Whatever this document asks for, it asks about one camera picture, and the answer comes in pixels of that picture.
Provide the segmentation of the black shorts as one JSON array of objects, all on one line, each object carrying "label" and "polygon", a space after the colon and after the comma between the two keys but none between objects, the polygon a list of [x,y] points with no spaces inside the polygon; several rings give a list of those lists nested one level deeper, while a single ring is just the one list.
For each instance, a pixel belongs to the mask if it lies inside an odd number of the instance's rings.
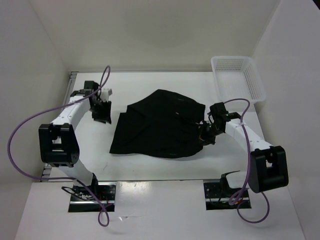
[{"label": "black shorts", "polygon": [[203,149],[199,124],[205,108],[192,98],[158,89],[120,113],[109,152],[167,159],[193,156]]}]

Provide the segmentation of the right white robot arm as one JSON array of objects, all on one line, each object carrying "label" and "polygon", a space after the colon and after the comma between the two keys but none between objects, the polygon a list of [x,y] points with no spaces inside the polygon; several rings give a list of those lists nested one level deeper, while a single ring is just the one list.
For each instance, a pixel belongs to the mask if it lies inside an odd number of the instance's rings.
[{"label": "right white robot arm", "polygon": [[289,174],[285,149],[273,146],[248,127],[243,114],[227,111],[223,102],[210,106],[212,118],[199,128],[199,142],[203,146],[215,144],[216,137],[227,134],[248,154],[244,186],[254,193],[286,187]]}]

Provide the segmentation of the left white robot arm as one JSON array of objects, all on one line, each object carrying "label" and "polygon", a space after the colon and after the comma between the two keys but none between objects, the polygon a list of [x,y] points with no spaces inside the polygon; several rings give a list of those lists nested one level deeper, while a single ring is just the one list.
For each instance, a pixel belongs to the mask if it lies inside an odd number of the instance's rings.
[{"label": "left white robot arm", "polygon": [[58,168],[66,176],[73,178],[76,186],[84,186],[82,194],[89,200],[100,194],[98,180],[80,160],[80,147],[75,129],[87,112],[91,112],[94,121],[103,124],[112,123],[109,100],[112,89],[94,93],[99,88],[95,81],[85,81],[83,89],[75,90],[69,98],[68,106],[49,124],[42,124],[38,129],[40,156],[43,163]]}]

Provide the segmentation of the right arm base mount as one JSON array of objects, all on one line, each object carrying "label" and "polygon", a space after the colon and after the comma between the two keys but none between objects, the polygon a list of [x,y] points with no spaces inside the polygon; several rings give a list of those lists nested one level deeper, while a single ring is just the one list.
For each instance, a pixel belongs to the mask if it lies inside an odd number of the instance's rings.
[{"label": "right arm base mount", "polygon": [[226,178],[206,180],[203,182],[205,205],[207,211],[233,210],[240,204],[240,209],[251,209],[249,193],[246,190],[235,205],[229,204],[230,197],[240,190],[231,188]]}]

